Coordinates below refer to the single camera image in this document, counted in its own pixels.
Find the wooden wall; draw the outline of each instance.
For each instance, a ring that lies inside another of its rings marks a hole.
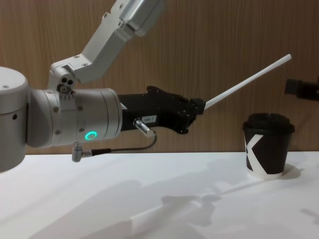
[[[45,89],[51,63],[80,53],[113,3],[0,0],[0,65]],[[255,112],[291,119],[297,127],[292,150],[319,150],[319,103],[284,95],[287,78],[314,82],[319,75],[318,0],[167,0],[146,37],[129,42],[103,79],[78,87],[132,94],[154,85],[208,100],[287,53],[292,62],[212,107],[188,135],[157,129],[153,151],[242,151],[242,123]],[[143,143],[135,131],[91,146]],[[70,147],[28,152],[70,153]]]

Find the black paper cup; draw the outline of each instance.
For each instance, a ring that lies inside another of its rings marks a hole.
[[[249,116],[243,129],[249,174],[262,179],[279,178],[295,126],[282,115],[258,113]]]

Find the black cup lid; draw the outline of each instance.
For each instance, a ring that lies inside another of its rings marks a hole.
[[[260,134],[289,134],[295,132],[295,126],[287,117],[273,113],[257,113],[248,117],[243,124],[244,130],[253,130]]]

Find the green light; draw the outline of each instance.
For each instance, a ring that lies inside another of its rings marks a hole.
[[[91,132],[88,132],[86,135],[85,135],[85,139],[86,140],[92,140],[94,138],[96,138],[98,136],[98,133],[96,133],[95,131],[91,131]]]

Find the cable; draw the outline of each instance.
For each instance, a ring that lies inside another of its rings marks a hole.
[[[140,150],[147,150],[152,148],[158,140],[158,136],[156,132],[154,131],[154,139],[152,143],[145,147],[136,147],[136,148],[116,148],[116,149],[110,149],[110,148],[102,148],[102,149],[92,149],[92,156],[96,155],[101,155],[101,154],[106,154],[106,153],[111,153],[111,152],[122,152],[122,151],[140,151]]]

